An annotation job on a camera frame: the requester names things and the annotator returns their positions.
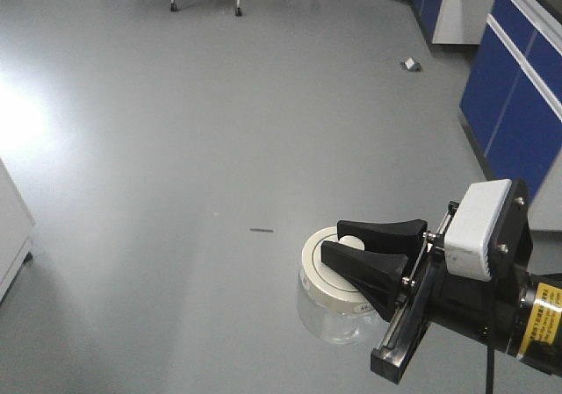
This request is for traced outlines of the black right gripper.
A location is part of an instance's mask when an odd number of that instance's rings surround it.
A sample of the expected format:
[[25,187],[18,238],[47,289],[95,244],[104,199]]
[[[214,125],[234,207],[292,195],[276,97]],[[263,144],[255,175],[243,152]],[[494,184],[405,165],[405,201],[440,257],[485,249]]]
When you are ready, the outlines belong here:
[[357,289],[384,321],[393,319],[381,345],[371,352],[371,371],[399,383],[431,324],[486,346],[488,384],[494,383],[495,354],[517,355],[530,315],[528,297],[534,290],[527,270],[532,252],[528,186],[521,179],[511,181],[488,245],[492,279],[481,282],[448,272],[444,235],[461,201],[450,203],[439,230],[425,237],[430,248],[418,263],[421,274],[413,280],[413,292],[394,318],[408,265],[404,254],[420,251],[428,223],[422,219],[337,222],[338,237],[360,239],[365,251],[324,241],[321,262]]

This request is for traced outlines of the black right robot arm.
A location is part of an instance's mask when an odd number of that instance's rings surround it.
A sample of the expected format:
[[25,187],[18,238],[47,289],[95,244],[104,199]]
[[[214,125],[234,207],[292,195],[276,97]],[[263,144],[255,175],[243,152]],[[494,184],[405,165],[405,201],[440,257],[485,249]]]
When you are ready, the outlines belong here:
[[424,220],[341,220],[321,261],[363,295],[389,328],[371,370],[398,383],[431,324],[486,346],[486,389],[504,353],[561,372],[561,276],[535,275],[528,187],[520,179],[471,184],[437,231]]

